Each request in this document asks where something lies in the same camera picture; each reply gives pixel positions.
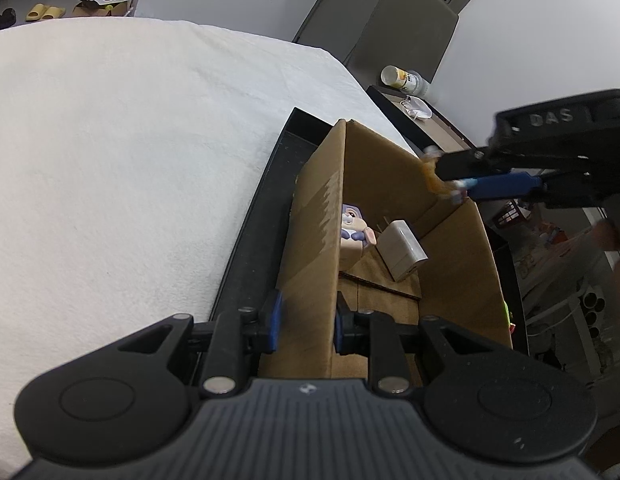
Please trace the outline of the person's right hand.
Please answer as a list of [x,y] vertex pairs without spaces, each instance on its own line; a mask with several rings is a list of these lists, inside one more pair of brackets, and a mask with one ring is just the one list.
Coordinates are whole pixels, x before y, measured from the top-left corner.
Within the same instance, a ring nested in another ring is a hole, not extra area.
[[618,258],[612,265],[609,322],[620,337],[620,231],[611,219],[598,221],[592,229],[595,242],[603,252],[616,254]]

